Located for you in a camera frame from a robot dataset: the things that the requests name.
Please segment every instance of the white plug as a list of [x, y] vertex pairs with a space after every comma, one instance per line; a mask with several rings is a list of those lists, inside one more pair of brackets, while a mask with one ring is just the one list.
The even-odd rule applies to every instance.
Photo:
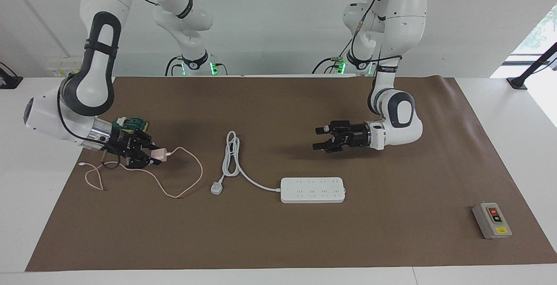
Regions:
[[222, 192], [222, 184], [219, 182], [214, 182], [213, 186], [211, 186], [211, 194], [221, 194]]

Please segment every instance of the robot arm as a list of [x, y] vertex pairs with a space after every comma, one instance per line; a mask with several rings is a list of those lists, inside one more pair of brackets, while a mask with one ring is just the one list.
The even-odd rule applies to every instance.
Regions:
[[[387, 145], [409, 144], [422, 136], [422, 121], [416, 114], [412, 95], [394, 88], [394, 78], [402, 55], [422, 39], [426, 23], [426, 0], [370, 0], [370, 13], [363, 17], [362, 5], [350, 5], [345, 10], [345, 23], [354, 35], [352, 51], [346, 59], [356, 69], [369, 69], [372, 59], [359, 57], [374, 52], [375, 44], [367, 41], [369, 33], [382, 33], [380, 58], [376, 59], [376, 79], [368, 96], [368, 107], [381, 116], [378, 121], [350, 124], [332, 121], [316, 129], [317, 134], [331, 134], [327, 142], [314, 144], [314, 150], [342, 151], [342, 146], [367, 146], [383, 150]], [[350, 19], [362, 14], [359, 23]]]
[[[211, 27], [211, 16], [193, 0], [157, 1], [155, 14], [170, 15], [163, 22], [180, 27], [178, 32]], [[127, 159], [128, 168], [144, 168], [161, 163], [143, 151], [159, 149], [151, 137], [138, 129], [124, 131], [96, 117], [105, 113], [114, 101], [112, 70], [130, 7], [131, 0], [81, 0], [80, 16], [89, 31], [81, 70], [64, 79], [59, 88], [32, 98], [23, 119], [32, 130], [83, 148], [117, 154]], [[171, 33], [179, 41], [185, 57], [201, 53], [199, 42], [191, 47], [190, 41], [181, 43], [178, 33]]]

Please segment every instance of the power strip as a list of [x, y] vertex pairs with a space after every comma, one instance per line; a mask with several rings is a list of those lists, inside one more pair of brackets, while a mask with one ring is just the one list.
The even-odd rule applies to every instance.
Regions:
[[346, 190], [342, 178], [283, 178], [280, 200], [285, 204], [339, 204]]

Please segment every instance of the switch box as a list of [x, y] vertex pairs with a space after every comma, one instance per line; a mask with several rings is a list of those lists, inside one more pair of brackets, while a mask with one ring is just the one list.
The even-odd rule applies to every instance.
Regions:
[[472, 212], [482, 230], [483, 237], [486, 239], [504, 238], [513, 235], [499, 205], [495, 202], [479, 204], [472, 208]]
[[285, 204], [338, 204], [346, 192], [342, 178], [283, 178], [280, 190]]

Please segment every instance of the table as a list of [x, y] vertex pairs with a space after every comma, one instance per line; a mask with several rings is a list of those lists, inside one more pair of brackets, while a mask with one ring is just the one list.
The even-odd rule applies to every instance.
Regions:
[[[23, 125], [28, 99], [57, 86], [60, 80], [28, 78], [15, 91], [0, 91], [0, 284], [137, 284], [163, 279], [166, 283], [195, 284], [518, 285], [557, 279], [557, 265], [22, 273], [81, 152], [81, 148], [36, 134]], [[527, 91], [514, 91], [503, 79], [463, 78], [457, 82], [557, 249], [557, 216], [553, 214], [557, 206], [557, 128]]]

